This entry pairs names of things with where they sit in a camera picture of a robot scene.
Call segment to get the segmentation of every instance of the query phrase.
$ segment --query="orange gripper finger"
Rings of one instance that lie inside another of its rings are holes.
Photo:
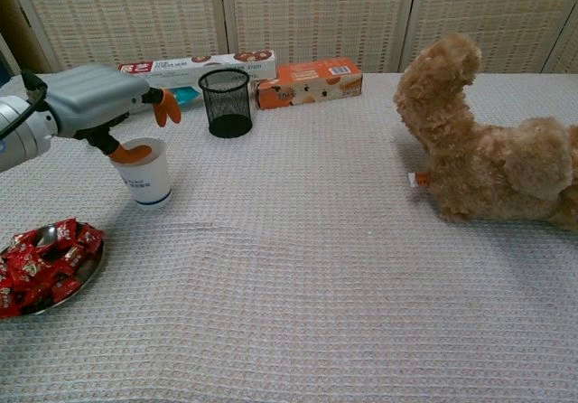
[[[147,157],[152,151],[148,145],[138,145],[131,149],[126,149],[119,145],[117,150],[108,155],[108,157],[119,164],[133,164]]]
[[[156,123],[160,127],[166,125],[166,118],[169,117],[173,123],[181,123],[181,108],[174,98],[174,95],[168,89],[163,89],[163,100],[153,105]]]

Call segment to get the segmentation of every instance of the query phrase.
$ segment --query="plush toy tag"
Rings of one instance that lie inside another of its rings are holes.
[[[427,188],[430,185],[428,173],[407,173],[407,177],[412,188]]]

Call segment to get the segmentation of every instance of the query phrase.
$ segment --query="plush dog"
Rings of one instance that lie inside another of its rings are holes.
[[[429,155],[429,189],[443,217],[547,220],[578,231],[578,127],[554,118],[476,123],[463,87],[480,66],[472,39],[446,35],[406,69],[394,96]]]

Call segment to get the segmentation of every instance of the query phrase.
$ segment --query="gray robot arm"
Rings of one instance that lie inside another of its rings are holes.
[[[29,88],[24,75],[23,78],[29,92],[34,93],[37,88]],[[48,151],[53,136],[87,139],[105,155],[113,155],[120,144],[109,129],[127,118],[131,108],[140,103],[153,104],[157,122],[162,126],[159,115],[166,115],[159,108],[162,103],[178,109],[173,98],[167,103],[172,95],[166,90],[150,88],[142,78],[98,64],[56,73],[46,78],[45,84],[35,76],[28,80],[34,87],[47,87],[45,97],[20,126],[0,138],[0,173]],[[17,119],[22,120],[21,115],[29,106],[14,96],[0,98],[0,131],[14,125]],[[180,121],[180,111],[178,118],[169,115],[176,123]]]

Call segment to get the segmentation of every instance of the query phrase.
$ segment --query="wrapped candy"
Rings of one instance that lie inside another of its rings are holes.
[[[58,274],[73,276],[88,255],[85,247],[73,245],[66,254],[52,263],[50,279],[53,280]]]
[[[13,281],[8,273],[7,263],[0,257],[0,288],[12,287]]]
[[[65,249],[74,245],[76,241],[76,218],[56,222],[54,227],[56,227],[57,249]]]
[[[80,231],[78,242],[81,245],[85,245],[91,253],[95,253],[100,248],[100,243],[102,242],[103,232],[90,227],[85,224]]]
[[[14,281],[15,291],[24,291],[35,286],[34,281],[44,281],[51,274],[51,265],[36,253],[33,246],[24,251],[7,255],[8,273]]]
[[[36,304],[38,301],[49,295],[50,292],[51,287],[47,283],[40,283],[29,289],[24,294],[24,298],[19,306],[22,308],[28,305]]]
[[[20,307],[14,300],[12,290],[5,287],[0,288],[0,319],[20,315]]]
[[[80,281],[74,276],[63,279],[52,286],[52,300],[54,303],[58,303],[76,292],[80,286]]]
[[[14,235],[10,239],[10,245],[8,245],[6,254],[25,251],[28,247],[33,245],[37,233],[37,230],[31,230],[22,234]]]

